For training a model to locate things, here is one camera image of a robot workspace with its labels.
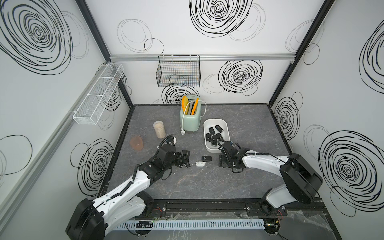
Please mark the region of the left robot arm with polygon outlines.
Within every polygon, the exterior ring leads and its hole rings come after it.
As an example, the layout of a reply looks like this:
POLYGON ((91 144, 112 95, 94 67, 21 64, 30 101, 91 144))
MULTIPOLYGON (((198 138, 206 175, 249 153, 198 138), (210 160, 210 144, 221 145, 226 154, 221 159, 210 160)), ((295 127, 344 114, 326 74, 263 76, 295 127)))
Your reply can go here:
POLYGON ((71 240, 103 240, 125 221, 150 214, 154 200, 145 190, 173 167, 191 166, 190 151, 177 151, 176 142, 173 135, 165 137, 155 154, 136 165, 125 182, 94 200, 82 200, 66 227, 67 236, 71 240))

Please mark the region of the black silver key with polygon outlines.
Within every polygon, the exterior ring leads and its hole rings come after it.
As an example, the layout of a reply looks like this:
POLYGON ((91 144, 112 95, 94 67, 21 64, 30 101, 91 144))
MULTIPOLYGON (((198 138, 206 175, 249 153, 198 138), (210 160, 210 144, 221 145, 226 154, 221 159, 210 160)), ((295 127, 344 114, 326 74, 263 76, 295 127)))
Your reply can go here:
POLYGON ((217 142, 218 142, 217 135, 212 135, 212 137, 211 137, 211 145, 212 146, 217 146, 217 142))

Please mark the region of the black VW key bottom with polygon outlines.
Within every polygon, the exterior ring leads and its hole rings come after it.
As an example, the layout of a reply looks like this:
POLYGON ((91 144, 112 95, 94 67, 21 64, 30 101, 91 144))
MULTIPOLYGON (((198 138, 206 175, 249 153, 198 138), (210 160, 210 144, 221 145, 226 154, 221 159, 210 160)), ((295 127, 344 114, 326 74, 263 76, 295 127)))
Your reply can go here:
POLYGON ((222 134, 221 134, 221 133, 217 133, 217 136, 218 136, 218 139, 219 139, 219 140, 221 140, 221 141, 223 141, 223 140, 224 140, 224 137, 222 136, 222 134))

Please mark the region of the white mesh wall shelf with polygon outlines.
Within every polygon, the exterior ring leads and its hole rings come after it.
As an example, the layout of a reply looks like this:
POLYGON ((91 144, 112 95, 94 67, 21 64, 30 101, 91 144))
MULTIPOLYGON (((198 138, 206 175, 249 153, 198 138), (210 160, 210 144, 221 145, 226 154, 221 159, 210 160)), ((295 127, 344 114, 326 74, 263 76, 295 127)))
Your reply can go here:
POLYGON ((87 96, 76 110, 73 119, 79 125, 96 125, 124 73, 122 64, 102 65, 87 96))

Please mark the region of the black vw key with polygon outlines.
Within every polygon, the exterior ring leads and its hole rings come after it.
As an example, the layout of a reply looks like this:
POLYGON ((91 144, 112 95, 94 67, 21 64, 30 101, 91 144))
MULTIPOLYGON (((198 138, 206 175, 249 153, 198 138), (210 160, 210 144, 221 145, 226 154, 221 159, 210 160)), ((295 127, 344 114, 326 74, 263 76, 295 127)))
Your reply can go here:
POLYGON ((202 156, 201 161, 202 162, 211 162, 213 160, 212 156, 202 156))
POLYGON ((219 139, 219 140, 221 140, 221 141, 223 141, 223 140, 224 140, 224 137, 222 136, 222 134, 221 134, 221 133, 217 133, 217 136, 218 136, 218 139, 219 139))

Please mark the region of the black key with buttons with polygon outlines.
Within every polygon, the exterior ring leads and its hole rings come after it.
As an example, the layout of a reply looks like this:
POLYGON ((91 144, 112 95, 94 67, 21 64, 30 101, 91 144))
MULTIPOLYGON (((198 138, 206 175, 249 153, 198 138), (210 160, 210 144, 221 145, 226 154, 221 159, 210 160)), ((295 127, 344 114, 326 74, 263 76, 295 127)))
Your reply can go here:
POLYGON ((219 132, 219 133, 222 133, 224 131, 224 129, 220 126, 220 125, 216 125, 215 126, 215 129, 219 132))

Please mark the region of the white storage box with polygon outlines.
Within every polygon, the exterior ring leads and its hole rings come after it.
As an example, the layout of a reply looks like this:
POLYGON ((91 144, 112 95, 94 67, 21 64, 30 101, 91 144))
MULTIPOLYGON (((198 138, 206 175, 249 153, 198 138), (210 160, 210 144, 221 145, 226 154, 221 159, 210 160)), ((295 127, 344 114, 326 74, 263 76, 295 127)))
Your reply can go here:
POLYGON ((209 153, 220 153, 219 144, 223 144, 224 141, 230 141, 231 140, 227 122, 222 120, 222 119, 205 120, 205 122, 204 122, 204 139, 205 139, 206 150, 209 153), (215 135, 217 135, 217 133, 219 133, 219 132, 215 129, 216 125, 220 125, 224 129, 224 131, 221 133, 222 136, 224 137, 224 140, 221 141, 218 139, 217 146, 212 146, 210 142, 206 141, 206 134, 209 133, 209 128, 213 127, 215 132, 216 132, 215 135))

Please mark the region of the beige textured cup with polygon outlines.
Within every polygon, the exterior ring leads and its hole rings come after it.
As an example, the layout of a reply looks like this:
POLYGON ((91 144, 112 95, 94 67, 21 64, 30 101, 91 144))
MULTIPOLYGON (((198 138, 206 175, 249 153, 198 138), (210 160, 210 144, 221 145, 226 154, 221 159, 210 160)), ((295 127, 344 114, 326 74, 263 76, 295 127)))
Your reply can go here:
POLYGON ((155 130, 156 136, 159 139, 163 139, 166 136, 164 123, 162 121, 155 121, 153 123, 153 128, 155 130))

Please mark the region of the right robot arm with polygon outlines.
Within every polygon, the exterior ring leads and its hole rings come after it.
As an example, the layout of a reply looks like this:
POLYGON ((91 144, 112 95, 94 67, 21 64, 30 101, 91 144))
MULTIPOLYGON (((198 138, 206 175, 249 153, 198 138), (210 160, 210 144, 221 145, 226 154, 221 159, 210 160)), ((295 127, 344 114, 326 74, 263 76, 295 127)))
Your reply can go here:
POLYGON ((239 174, 245 168, 259 169, 281 177, 284 184, 268 190, 259 201, 264 215, 271 216, 280 207, 292 202, 309 205, 318 194, 324 180, 299 154, 275 156, 242 148, 232 141, 218 140, 219 166, 239 174))

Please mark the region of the orange toast slice right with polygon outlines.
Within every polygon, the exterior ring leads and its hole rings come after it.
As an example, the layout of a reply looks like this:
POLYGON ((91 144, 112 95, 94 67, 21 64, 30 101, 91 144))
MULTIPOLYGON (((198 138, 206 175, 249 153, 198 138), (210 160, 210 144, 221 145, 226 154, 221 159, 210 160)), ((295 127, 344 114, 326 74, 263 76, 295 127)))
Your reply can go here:
POLYGON ((193 104, 191 115, 193 116, 196 113, 196 109, 198 107, 199 98, 197 98, 193 104))

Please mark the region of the green toaster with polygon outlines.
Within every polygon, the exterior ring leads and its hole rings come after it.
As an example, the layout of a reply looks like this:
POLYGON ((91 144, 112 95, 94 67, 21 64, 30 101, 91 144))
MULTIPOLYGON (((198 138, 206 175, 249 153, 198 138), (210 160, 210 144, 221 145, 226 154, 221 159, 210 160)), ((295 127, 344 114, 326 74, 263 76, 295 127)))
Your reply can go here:
POLYGON ((200 98, 195 95, 187 95, 189 100, 188 112, 183 113, 182 105, 180 112, 180 123, 181 123, 181 134, 184 135, 186 132, 196 132, 200 127, 201 122, 201 110, 202 110, 202 101, 200 98), (199 98, 198 107, 196 113, 192 116, 191 111, 195 100, 199 98))

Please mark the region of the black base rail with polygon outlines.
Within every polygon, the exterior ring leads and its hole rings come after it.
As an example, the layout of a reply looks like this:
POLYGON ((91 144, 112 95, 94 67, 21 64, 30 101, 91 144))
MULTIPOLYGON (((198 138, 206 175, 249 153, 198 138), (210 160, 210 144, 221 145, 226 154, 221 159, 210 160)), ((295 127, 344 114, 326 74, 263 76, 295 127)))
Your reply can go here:
POLYGON ((256 199, 163 199, 154 200, 139 215, 142 219, 168 218, 178 213, 212 213, 235 212, 246 213, 249 217, 277 218, 285 217, 288 212, 303 211, 304 213, 322 212, 328 214, 328 210, 322 199, 316 198, 311 204, 299 202, 283 204, 279 209, 268 207, 259 198, 256 199))

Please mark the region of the yellow toast slice left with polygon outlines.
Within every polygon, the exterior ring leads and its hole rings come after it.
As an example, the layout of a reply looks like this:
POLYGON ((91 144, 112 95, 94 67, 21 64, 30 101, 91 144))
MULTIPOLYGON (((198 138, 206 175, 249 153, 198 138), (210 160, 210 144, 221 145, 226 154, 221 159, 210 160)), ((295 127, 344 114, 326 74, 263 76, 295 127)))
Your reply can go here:
POLYGON ((187 96, 183 96, 181 105, 182 105, 183 113, 186 114, 188 112, 188 107, 189 107, 189 100, 187 96))

